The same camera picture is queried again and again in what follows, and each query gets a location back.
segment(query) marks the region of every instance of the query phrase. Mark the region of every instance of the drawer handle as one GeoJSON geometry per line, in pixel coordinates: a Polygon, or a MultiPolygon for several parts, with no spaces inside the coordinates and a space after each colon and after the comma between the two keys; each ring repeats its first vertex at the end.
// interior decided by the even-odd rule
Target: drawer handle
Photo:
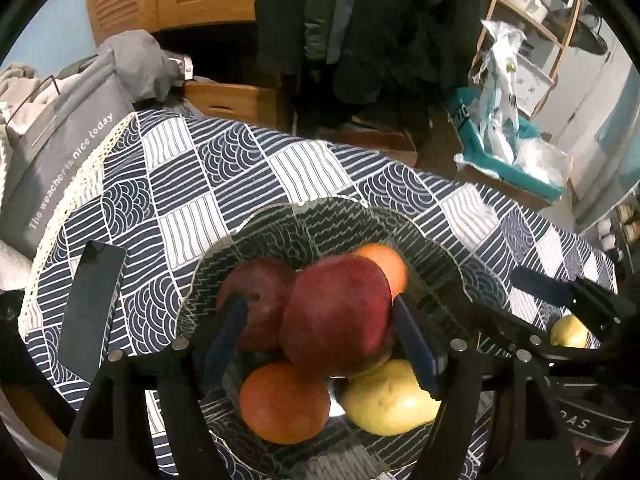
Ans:
{"type": "Polygon", "coordinates": [[[208,108],[212,112],[224,112],[224,113],[227,113],[227,114],[235,114],[233,109],[229,108],[228,106],[209,106],[208,108]]]}

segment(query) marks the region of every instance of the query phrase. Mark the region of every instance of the blue wall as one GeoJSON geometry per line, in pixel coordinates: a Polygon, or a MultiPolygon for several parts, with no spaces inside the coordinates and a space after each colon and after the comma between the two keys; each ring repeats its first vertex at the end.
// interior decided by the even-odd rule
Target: blue wall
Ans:
{"type": "Polygon", "coordinates": [[[94,50],[86,1],[48,0],[23,30],[2,66],[21,61],[46,77],[94,50]]]}

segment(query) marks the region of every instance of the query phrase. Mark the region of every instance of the orange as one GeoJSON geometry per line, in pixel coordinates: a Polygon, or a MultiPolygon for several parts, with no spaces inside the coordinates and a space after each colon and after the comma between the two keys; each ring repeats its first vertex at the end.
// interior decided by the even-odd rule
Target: orange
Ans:
{"type": "Polygon", "coordinates": [[[240,390],[242,420],[276,444],[297,444],[320,433],[330,403],[324,383],[289,362],[258,368],[240,390]]]}
{"type": "Polygon", "coordinates": [[[392,299],[404,292],[407,280],[406,264],[391,247],[382,244],[367,244],[357,248],[353,253],[368,258],[382,269],[389,283],[392,299]]]}

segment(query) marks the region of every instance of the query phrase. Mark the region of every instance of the wooden shelf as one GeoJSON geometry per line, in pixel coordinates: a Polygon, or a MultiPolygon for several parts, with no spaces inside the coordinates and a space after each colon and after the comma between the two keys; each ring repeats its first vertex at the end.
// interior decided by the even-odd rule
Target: wooden shelf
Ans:
{"type": "Polygon", "coordinates": [[[537,22],[536,20],[534,20],[531,16],[529,16],[522,9],[519,9],[518,7],[513,5],[511,3],[511,1],[509,1],[509,0],[497,0],[497,2],[502,7],[505,7],[506,9],[509,9],[511,12],[514,12],[521,19],[523,19],[524,21],[529,23],[529,25],[533,26],[540,34],[542,34],[545,38],[547,38],[549,41],[551,41],[555,46],[557,46],[558,48],[563,48],[562,43],[560,43],[560,40],[558,40],[558,38],[556,38],[555,35],[553,35],[548,28],[546,28],[544,25],[542,25],[542,23],[537,22]]]}

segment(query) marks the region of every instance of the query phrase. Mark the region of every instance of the patterned tablecloth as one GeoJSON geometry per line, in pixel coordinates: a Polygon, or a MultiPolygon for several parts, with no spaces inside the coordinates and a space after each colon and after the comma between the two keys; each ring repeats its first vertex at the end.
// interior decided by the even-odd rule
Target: patterned tablecloth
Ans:
{"type": "MultiPolygon", "coordinates": [[[[89,240],[127,250],[108,349],[129,354],[157,351],[174,339],[180,302],[213,242],[265,205],[329,195],[413,219],[460,264],[472,296],[542,328],[561,313],[511,286],[517,264],[562,280],[580,274],[616,286],[612,263],[601,252],[539,214],[489,187],[453,183],[377,152],[164,110],[131,114],[102,148],[49,225],[34,263],[39,279],[26,294],[20,320],[33,359],[76,409],[89,385],[56,354],[66,298],[89,240]]],[[[147,401],[159,465],[175,473],[158,396],[148,392],[147,401]]],[[[487,430],[488,414],[471,439],[461,478],[478,474],[487,430]]],[[[235,480],[260,477],[226,450],[223,456],[235,480]]]]}

